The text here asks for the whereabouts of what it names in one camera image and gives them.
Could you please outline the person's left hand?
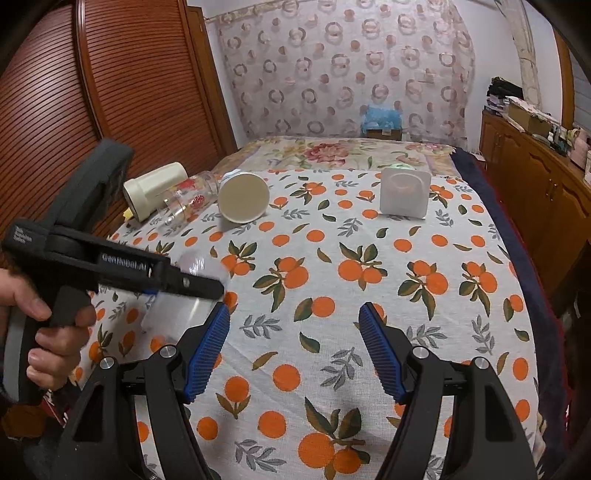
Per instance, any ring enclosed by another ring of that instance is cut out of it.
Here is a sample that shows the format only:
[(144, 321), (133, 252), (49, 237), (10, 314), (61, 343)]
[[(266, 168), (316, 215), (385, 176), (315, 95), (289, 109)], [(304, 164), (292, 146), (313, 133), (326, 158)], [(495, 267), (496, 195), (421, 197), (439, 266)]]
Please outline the person's left hand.
[[(18, 307), (37, 322), (52, 314), (31, 283), (23, 276), (1, 270), (1, 343), (4, 343), (11, 307)], [(77, 311), (74, 324), (40, 328), (35, 337), (37, 348), (28, 353), (26, 375), (43, 390), (58, 390), (80, 361), (81, 349), (89, 341), (89, 329), (96, 322), (92, 305)]]

